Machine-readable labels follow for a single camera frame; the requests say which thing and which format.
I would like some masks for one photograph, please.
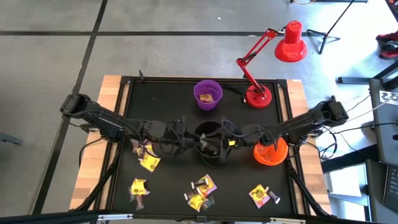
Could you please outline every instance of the gray floor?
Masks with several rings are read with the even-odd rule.
[[[93,29],[100,0],[0,1],[0,30]],[[109,0],[102,31],[264,31],[291,20],[305,29],[327,31],[346,3],[307,6],[287,0]],[[398,25],[386,3],[354,3],[332,32],[342,39],[317,54],[320,38],[305,37],[309,54],[298,63],[273,56],[280,38],[253,60],[257,78],[301,79],[310,106],[327,96],[350,102],[366,96],[366,86],[338,86],[335,78],[372,77],[391,61],[377,57],[374,40]],[[24,140],[0,142],[0,216],[28,212],[55,137],[60,105],[71,91],[89,37],[0,36],[0,132]],[[97,37],[81,92],[96,99],[103,75],[241,77],[235,64],[258,37]],[[78,172],[78,150],[86,134],[70,127],[44,212],[68,209]],[[358,147],[369,141],[357,140]]]

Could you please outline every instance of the red desk lamp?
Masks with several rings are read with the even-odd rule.
[[[298,62],[305,58],[308,53],[307,45],[301,38],[303,27],[299,21],[292,21],[285,27],[285,38],[281,40],[275,49],[275,56],[283,62]],[[246,91],[246,101],[255,108],[265,108],[272,99],[271,92],[253,78],[246,66],[249,62],[278,34],[282,31],[267,29],[264,35],[254,44],[253,48],[243,58],[236,59],[236,63],[242,68],[246,78],[251,82],[251,86]]]

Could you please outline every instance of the lamp arm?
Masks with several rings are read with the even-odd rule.
[[[243,73],[246,78],[254,85],[256,91],[262,93],[264,88],[258,84],[256,79],[250,74],[249,70],[247,70],[246,66],[249,62],[258,54],[260,51],[278,34],[281,34],[281,31],[274,30],[268,28],[266,32],[262,35],[262,37],[254,44],[254,46],[250,49],[250,51],[243,58],[236,59],[236,63],[241,67]]]

